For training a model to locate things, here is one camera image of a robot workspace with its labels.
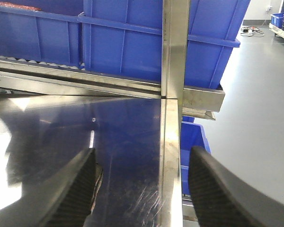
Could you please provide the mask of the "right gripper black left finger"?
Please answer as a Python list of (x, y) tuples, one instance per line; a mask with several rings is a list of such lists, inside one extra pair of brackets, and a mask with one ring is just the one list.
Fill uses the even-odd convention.
[(91, 214), (96, 191), (96, 155), (89, 148), (1, 209), (0, 227), (81, 227)]

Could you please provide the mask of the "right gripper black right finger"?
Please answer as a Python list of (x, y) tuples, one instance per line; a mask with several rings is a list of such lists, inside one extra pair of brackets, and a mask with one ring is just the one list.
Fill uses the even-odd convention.
[(284, 204), (238, 178), (209, 153), (193, 165), (190, 194), (202, 227), (284, 227)]

